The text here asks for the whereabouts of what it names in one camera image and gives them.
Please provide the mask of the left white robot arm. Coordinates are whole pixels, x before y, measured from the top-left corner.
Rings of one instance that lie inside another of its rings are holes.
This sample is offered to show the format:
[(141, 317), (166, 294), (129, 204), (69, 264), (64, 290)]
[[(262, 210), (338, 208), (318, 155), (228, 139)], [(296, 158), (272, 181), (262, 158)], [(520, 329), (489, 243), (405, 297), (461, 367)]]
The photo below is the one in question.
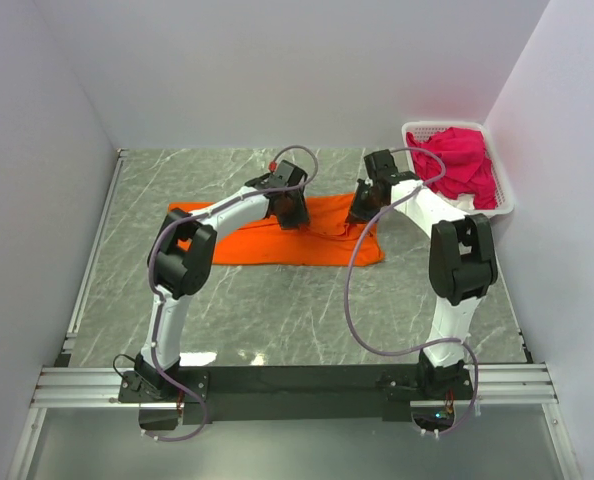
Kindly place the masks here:
[(307, 225), (307, 182), (305, 170), (282, 160), (214, 204), (167, 213), (147, 260), (153, 308), (147, 339), (134, 363), (141, 389), (150, 399), (166, 401), (181, 387), (176, 378), (181, 334), (191, 299), (209, 278), (218, 243), (270, 216), (283, 229)]

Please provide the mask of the orange t shirt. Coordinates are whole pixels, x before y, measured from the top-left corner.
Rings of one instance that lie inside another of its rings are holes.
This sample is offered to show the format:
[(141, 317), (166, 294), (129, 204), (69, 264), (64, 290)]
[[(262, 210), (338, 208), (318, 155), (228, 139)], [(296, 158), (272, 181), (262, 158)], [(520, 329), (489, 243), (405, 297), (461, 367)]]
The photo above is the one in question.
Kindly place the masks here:
[[(217, 220), (215, 207), (227, 204), (230, 198), (214, 202), (176, 202), (168, 205), (168, 212), (179, 209), (198, 216), (213, 211), (203, 220)], [(347, 266), (365, 224), (350, 223), (347, 214), (353, 194), (341, 194), (306, 199), (310, 223), (297, 229), (282, 229), (275, 216), (255, 217), (256, 220), (235, 230), (216, 244), (212, 263), (215, 265), (292, 265)], [(369, 230), (356, 255), (354, 266), (365, 267), (385, 259), (378, 238), (377, 227)]]

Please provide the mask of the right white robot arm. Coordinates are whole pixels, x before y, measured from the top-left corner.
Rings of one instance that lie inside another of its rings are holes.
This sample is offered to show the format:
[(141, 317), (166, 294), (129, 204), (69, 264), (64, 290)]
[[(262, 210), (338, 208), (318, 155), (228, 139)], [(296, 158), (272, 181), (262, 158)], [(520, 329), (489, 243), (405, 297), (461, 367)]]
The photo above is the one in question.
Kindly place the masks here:
[(367, 179), (359, 181), (349, 219), (364, 226), (365, 240), (381, 217), (396, 211), (411, 220), (430, 240), (428, 278), (437, 296), (431, 330), (418, 353), (416, 388), (429, 399), (443, 398), (460, 386), (473, 386), (464, 356), (474, 313), (498, 279), (492, 227), (484, 214), (463, 213), (431, 189), (447, 173), (444, 161), (430, 157), (439, 171), (426, 180), (398, 170), (394, 151), (384, 149), (364, 158)]

